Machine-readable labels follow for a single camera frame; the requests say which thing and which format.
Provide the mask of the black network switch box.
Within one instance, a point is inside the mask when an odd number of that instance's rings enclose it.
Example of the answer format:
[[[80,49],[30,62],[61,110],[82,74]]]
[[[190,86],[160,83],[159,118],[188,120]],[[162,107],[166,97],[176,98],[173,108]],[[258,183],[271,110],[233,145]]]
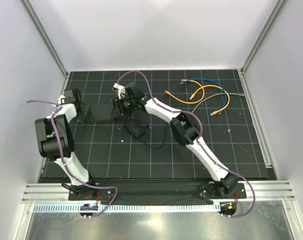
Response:
[[[86,120],[99,123],[110,122],[114,119],[113,111],[112,104],[91,105]]]

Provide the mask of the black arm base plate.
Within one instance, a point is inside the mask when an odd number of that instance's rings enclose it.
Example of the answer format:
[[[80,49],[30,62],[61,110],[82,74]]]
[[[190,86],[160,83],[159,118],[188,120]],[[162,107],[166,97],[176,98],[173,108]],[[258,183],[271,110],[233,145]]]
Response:
[[[244,184],[238,183],[229,195],[223,196],[215,183],[210,182],[136,182],[121,183],[115,198],[116,205],[188,205],[211,200],[246,199]]]

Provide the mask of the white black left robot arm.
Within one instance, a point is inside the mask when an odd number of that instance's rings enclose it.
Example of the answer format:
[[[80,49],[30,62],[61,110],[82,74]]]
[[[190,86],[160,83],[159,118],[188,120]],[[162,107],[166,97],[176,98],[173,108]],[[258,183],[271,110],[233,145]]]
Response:
[[[43,158],[57,164],[70,180],[62,186],[73,197],[93,200],[98,193],[95,181],[75,154],[75,142],[69,122],[78,115],[73,103],[59,104],[45,100],[29,100],[28,103],[43,103],[56,107],[51,115],[35,120],[38,151]]]

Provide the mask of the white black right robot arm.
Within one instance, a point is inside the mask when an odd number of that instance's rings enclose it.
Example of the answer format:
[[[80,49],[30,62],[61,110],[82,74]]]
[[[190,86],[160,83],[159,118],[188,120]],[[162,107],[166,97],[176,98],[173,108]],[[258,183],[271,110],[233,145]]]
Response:
[[[157,98],[140,98],[120,94],[112,100],[112,117],[121,120],[126,129],[136,138],[140,139],[145,134],[143,127],[130,118],[136,109],[156,116],[170,125],[175,141],[189,149],[205,166],[214,180],[214,192],[222,198],[229,198],[234,192],[238,179],[207,146],[203,139],[203,127],[200,119],[193,113],[176,109],[159,101]]]

